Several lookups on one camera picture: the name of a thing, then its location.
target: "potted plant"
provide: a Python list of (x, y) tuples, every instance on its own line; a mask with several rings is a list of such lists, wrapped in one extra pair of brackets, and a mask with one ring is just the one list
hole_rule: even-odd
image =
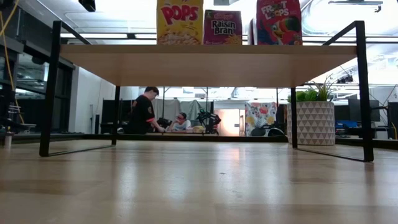
[[(296, 93), (297, 143), (300, 145), (332, 146), (335, 144), (335, 105), (328, 101), (333, 83), (317, 84)], [(292, 143), (292, 107), (287, 110), (287, 137)]]

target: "black metal table leg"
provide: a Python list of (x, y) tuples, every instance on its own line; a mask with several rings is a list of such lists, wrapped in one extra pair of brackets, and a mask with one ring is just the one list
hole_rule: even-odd
[(296, 88), (291, 89), (291, 107), (292, 107), (292, 146), (297, 148), (297, 104), (296, 104)]
[(112, 127), (112, 145), (116, 145), (118, 138), (118, 124), (119, 124), (119, 103), (120, 103), (120, 86), (116, 87), (114, 94), (114, 117)]
[(356, 21), (355, 31), (356, 55), (358, 58), (359, 96), (361, 98), (360, 103), (364, 161), (372, 162), (374, 160), (374, 155), (371, 126), (371, 105), (369, 102), (368, 61), (366, 60), (365, 22)]
[(43, 114), (43, 126), (40, 137), (40, 156), (49, 156), (50, 133), (52, 125), (52, 113), (54, 106), (55, 85), (57, 82), (58, 63), (61, 49), (61, 21), (54, 21), (52, 26), (52, 45), (50, 55), (49, 77), (45, 90), (45, 103)]

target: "person sitting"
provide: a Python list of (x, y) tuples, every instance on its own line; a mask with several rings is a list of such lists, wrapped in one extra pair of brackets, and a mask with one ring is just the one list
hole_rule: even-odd
[(177, 119), (167, 128), (167, 131), (174, 133), (186, 133), (187, 128), (191, 127), (191, 121), (187, 120), (186, 113), (180, 113)]

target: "raisin bran cereal box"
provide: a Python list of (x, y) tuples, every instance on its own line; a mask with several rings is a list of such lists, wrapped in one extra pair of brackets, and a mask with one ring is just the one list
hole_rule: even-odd
[(302, 45), (299, 0), (257, 0), (254, 41), (257, 45)]
[(203, 0), (157, 0), (157, 44), (199, 45)]
[(242, 19), (240, 11), (205, 11), (203, 44), (242, 45)]

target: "man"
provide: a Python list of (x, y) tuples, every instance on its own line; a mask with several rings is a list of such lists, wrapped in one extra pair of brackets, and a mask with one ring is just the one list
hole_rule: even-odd
[(177, 119), (167, 128), (167, 131), (185, 133), (191, 127), (191, 121), (187, 120), (187, 114), (180, 113)]
[(165, 129), (160, 127), (155, 120), (154, 107), (152, 100), (159, 95), (159, 90), (154, 86), (148, 86), (143, 95), (132, 104), (131, 119), (129, 122), (129, 134), (146, 134), (151, 125), (159, 130), (165, 132)]

